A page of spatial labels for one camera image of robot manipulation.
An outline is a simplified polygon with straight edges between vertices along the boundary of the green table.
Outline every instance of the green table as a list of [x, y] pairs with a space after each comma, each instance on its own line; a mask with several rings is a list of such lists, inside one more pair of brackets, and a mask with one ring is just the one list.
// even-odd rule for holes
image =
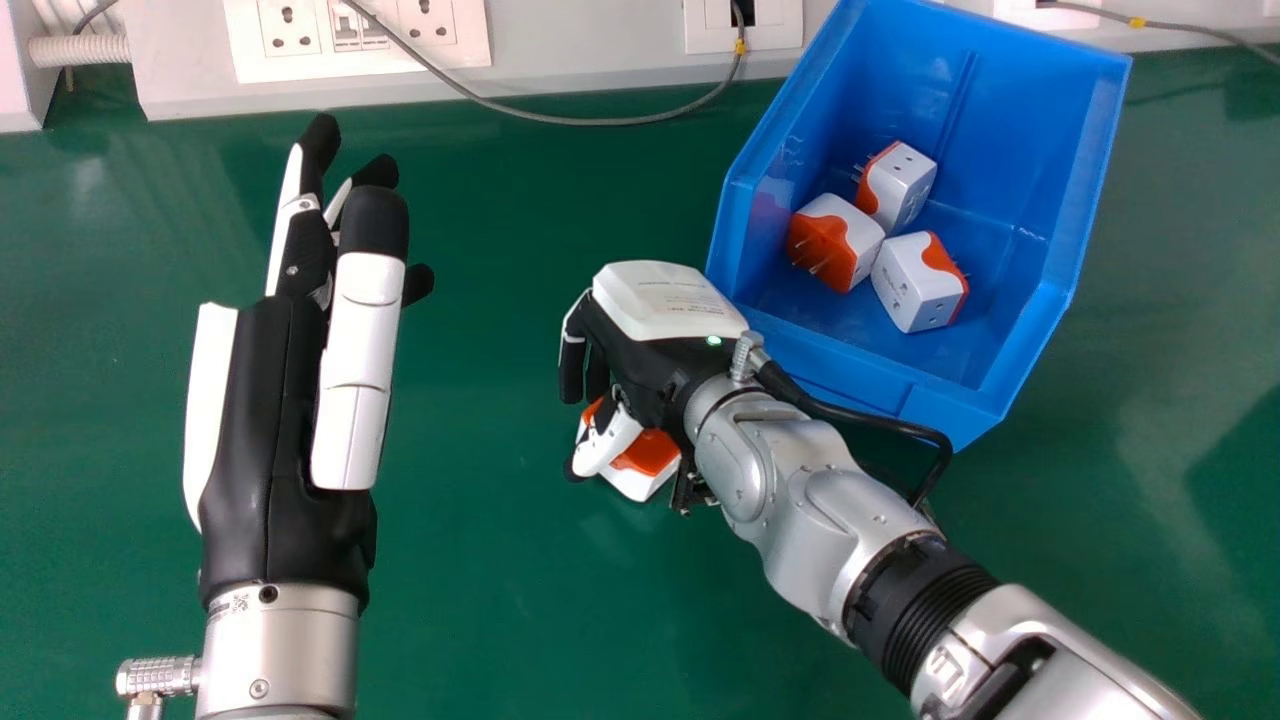
[[[127, 74], [77, 77], [49, 129], [0, 137], [4, 717], [123, 716], [116, 662], [198, 651], [179, 479], [196, 306], [260, 292], [307, 120], [148, 126]], [[330, 179], [393, 152], [413, 255], [439, 277], [401, 329], [364, 717], [906, 717], [718, 514], [561, 475], [577, 413], [556, 398], [562, 313], [605, 261], [701, 264], [776, 88], [636, 129], [461, 104], [339, 113]], [[1139, 58], [1075, 305], [934, 500], [993, 573], [1217, 719], [1280, 706], [1277, 181], [1276, 76], [1234, 50]]]

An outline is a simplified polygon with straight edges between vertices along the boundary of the blue plastic bin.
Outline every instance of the blue plastic bin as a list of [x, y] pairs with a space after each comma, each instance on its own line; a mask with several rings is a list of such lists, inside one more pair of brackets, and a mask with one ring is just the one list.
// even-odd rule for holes
[[[946, 432], [1005, 418], [1071, 301], [1129, 58], [923, 0], [844, 0], [730, 169], [707, 275], [814, 395]], [[854, 165], [902, 140], [938, 163], [906, 228], [969, 275], [956, 324], [901, 334], [869, 282], [792, 268], [791, 213], [852, 199]]]

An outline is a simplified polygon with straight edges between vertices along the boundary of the silver robotic arm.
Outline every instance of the silver robotic arm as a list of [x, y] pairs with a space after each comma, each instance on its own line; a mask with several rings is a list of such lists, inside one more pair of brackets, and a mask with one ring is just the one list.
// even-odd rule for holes
[[339, 143], [321, 114], [289, 152], [264, 297], [200, 310], [183, 491], [204, 541], [204, 652], [124, 661], [131, 720], [191, 694], [197, 720], [355, 715], [399, 314], [433, 275], [406, 263], [389, 156], [321, 206]]
[[[689, 323], [709, 318], [723, 337]], [[617, 446], [634, 433], [609, 434], [620, 414], [622, 425], [668, 433], [682, 454], [676, 495], [690, 479], [705, 483], [733, 533], [759, 551], [773, 589], [867, 655], [922, 720], [1198, 717], [1044, 601], [998, 583], [865, 473], [831, 424], [801, 410], [822, 404], [696, 270], [605, 268], [566, 318], [562, 342], [563, 400], [581, 395], [582, 368], [564, 368], [586, 355], [577, 343], [596, 359], [586, 398], [603, 393], [614, 406], [608, 423], [594, 421], [599, 410], [584, 418], [575, 457], [602, 455], [612, 437], [622, 439], [595, 465], [625, 456]]]

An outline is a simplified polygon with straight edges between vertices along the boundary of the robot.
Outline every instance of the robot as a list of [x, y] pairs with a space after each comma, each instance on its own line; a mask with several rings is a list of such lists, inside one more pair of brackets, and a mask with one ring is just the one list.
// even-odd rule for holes
[[201, 656], [124, 661], [129, 720], [196, 696], [198, 720], [356, 711], [378, 475], [401, 309], [434, 284], [407, 265], [408, 209], [380, 155], [321, 206], [342, 142], [317, 115], [293, 145], [264, 297], [201, 306], [183, 491], [204, 539]]
[[943, 456], [945, 437], [809, 396], [698, 270], [602, 269], [564, 316], [559, 386], [567, 404], [593, 401], [571, 480], [600, 474], [643, 500], [675, 477], [681, 512], [718, 502], [769, 585], [860, 650], [920, 720], [1199, 717], [954, 548], [922, 512], [924, 493], [909, 502], [877, 482], [823, 418], [890, 427]]

